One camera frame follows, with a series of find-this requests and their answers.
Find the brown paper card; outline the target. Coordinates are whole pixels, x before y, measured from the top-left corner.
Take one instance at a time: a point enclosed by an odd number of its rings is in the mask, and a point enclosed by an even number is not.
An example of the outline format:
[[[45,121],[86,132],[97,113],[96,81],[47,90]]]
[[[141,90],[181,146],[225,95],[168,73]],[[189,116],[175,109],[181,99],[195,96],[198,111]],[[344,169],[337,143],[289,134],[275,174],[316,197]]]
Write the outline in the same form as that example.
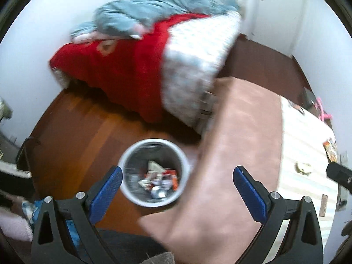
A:
[[[328,205],[328,196],[323,194],[321,198],[319,217],[325,217],[327,205]]]

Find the black fuzzy trousers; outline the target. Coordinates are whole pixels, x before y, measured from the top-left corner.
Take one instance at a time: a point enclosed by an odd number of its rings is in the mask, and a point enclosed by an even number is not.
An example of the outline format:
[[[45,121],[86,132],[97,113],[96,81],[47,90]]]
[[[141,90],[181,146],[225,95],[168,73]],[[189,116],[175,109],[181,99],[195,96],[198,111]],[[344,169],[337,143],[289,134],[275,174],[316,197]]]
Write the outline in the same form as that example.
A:
[[[119,263],[175,263],[173,253],[149,236],[108,229],[98,233]]]

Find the white power strip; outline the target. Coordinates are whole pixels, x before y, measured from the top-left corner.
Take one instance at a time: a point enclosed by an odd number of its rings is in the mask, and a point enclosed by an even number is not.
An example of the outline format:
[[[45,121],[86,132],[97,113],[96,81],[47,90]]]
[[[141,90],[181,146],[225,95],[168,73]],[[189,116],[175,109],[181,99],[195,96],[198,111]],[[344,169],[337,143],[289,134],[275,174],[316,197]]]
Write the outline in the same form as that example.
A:
[[[346,150],[339,154],[339,164],[344,167],[348,166],[348,154]],[[344,181],[340,177],[338,183],[337,211],[345,210],[348,202],[349,190],[344,187],[343,183]]]

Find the bed with checkered sheet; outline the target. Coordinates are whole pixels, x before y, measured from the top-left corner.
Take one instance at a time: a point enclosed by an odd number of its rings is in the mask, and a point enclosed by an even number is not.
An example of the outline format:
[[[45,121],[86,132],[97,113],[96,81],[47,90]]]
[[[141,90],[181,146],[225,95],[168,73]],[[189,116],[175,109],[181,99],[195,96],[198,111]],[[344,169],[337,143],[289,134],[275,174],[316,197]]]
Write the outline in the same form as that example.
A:
[[[169,112],[195,130],[202,129],[205,116],[211,112],[208,92],[239,36],[244,12],[245,8],[239,7],[237,11],[223,15],[202,14],[203,18],[169,28],[161,62],[163,112]],[[111,46],[113,41],[120,39],[129,38],[95,39],[79,44],[97,40],[104,46]],[[78,81],[60,70],[52,71],[62,87]]]

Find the blue red milk carton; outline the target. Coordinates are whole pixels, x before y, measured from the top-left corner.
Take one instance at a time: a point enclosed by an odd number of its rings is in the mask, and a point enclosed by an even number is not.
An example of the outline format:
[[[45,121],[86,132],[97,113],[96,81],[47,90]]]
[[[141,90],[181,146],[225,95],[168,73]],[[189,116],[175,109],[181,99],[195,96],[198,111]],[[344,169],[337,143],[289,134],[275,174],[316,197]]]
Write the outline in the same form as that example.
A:
[[[144,176],[144,180],[146,182],[152,182],[153,180],[155,180],[157,178],[158,174],[155,173],[155,172],[152,172],[152,173],[147,173],[145,174]]]

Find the orange snack wrapper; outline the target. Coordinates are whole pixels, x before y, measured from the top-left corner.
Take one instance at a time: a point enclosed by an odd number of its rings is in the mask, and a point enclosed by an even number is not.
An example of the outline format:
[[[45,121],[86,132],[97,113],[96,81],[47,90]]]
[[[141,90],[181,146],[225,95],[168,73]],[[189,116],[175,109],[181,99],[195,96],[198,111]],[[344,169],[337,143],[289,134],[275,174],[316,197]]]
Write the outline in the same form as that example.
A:
[[[330,138],[323,143],[324,150],[326,152],[328,162],[338,163],[338,150],[336,140]]]

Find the pink table cloth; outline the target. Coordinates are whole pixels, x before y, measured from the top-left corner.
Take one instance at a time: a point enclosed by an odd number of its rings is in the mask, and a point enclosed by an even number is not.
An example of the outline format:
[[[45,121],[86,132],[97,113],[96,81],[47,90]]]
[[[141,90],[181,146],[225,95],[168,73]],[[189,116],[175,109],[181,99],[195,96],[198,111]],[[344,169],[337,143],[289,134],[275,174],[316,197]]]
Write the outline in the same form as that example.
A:
[[[217,102],[198,162],[177,204],[140,218],[141,227],[182,263],[235,263],[258,231],[233,183],[242,165],[277,187],[282,152],[281,99],[254,83],[217,79]]]

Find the white door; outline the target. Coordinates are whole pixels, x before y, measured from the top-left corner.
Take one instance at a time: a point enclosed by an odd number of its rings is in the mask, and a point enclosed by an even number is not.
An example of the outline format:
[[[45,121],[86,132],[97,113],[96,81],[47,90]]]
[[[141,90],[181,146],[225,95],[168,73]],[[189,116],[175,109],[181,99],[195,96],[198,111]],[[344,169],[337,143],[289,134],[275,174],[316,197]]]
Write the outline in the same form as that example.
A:
[[[291,57],[307,0],[257,0],[251,40]]]

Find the white round trash bin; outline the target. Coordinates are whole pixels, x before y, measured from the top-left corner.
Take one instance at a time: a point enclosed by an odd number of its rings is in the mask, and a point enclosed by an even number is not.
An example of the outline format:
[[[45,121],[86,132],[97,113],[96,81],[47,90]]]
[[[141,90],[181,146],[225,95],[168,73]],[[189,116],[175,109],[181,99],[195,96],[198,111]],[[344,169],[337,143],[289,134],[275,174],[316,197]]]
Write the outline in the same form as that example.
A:
[[[121,156],[121,190],[141,207],[163,207],[182,194],[190,175],[190,164],[181,148],[164,139],[145,139]]]

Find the teal blue duvet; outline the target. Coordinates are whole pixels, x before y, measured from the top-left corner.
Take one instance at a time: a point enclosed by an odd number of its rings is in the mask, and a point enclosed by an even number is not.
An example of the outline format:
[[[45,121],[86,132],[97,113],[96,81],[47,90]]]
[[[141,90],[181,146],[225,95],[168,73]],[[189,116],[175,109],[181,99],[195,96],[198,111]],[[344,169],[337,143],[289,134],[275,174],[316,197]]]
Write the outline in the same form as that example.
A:
[[[237,0],[115,0],[96,9],[91,21],[77,26],[71,41],[141,39],[155,23],[179,14],[216,16],[237,11]]]

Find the crushed red soda can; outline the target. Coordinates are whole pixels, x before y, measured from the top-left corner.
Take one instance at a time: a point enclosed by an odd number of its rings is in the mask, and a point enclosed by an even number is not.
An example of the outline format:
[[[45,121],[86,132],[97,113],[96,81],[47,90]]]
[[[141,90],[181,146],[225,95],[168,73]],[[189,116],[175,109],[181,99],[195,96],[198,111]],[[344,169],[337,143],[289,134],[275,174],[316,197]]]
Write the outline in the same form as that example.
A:
[[[167,194],[168,194],[167,190],[161,186],[154,186],[150,191],[151,197],[156,200],[161,200],[166,198]]]

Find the striped cream table cloth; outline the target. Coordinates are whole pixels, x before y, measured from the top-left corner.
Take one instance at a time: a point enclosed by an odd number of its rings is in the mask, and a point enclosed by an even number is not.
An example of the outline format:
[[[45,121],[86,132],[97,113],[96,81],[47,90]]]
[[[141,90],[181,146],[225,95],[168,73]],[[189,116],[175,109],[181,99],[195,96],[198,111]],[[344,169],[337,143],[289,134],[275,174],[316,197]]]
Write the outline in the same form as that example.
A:
[[[285,97],[277,95],[270,113],[273,128],[269,144],[275,159],[274,191],[282,197],[300,200],[309,196],[319,220],[322,242],[332,228],[337,204],[338,185],[326,176],[329,164],[323,143],[335,139],[333,130],[316,116]],[[297,173],[295,163],[312,166],[309,176]],[[319,217],[322,195],[328,196],[325,217]]]

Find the cardboard box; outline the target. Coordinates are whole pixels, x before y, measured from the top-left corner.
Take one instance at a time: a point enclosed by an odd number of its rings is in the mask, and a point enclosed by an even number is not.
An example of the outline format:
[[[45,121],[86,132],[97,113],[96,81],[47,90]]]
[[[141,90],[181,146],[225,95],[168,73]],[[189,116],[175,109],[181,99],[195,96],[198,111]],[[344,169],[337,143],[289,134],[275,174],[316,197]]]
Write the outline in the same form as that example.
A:
[[[316,96],[306,87],[301,92],[302,106],[308,110],[316,103]]]

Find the white cookie wrapper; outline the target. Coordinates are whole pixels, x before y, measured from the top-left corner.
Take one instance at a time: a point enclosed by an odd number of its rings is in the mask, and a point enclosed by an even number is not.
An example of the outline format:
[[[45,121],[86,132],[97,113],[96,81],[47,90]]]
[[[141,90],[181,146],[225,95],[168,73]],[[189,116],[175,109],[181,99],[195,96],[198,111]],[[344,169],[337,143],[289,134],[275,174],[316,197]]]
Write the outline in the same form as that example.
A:
[[[155,180],[153,180],[152,182],[146,182],[144,180],[145,174],[152,173],[152,172],[155,172],[155,173],[158,174],[157,178]],[[162,182],[163,175],[164,175],[165,172],[166,172],[166,169],[161,167],[161,165],[159,165],[155,161],[149,161],[148,162],[147,173],[145,173],[143,175],[143,179],[142,180],[138,181],[138,184],[145,190],[152,189],[154,186],[159,186],[161,184],[161,182]]]

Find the red fleece blanket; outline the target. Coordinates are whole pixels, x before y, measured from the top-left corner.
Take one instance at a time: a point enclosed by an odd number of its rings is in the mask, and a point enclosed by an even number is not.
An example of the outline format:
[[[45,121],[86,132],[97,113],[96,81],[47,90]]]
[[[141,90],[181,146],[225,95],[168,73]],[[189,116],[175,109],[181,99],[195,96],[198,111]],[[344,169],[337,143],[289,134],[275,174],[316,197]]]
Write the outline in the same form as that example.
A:
[[[111,46],[101,41],[65,44],[51,58],[51,69],[101,89],[108,99],[138,113],[148,123],[163,117],[161,62],[169,28],[203,18],[202,14],[178,14],[157,22],[142,39],[120,39]]]

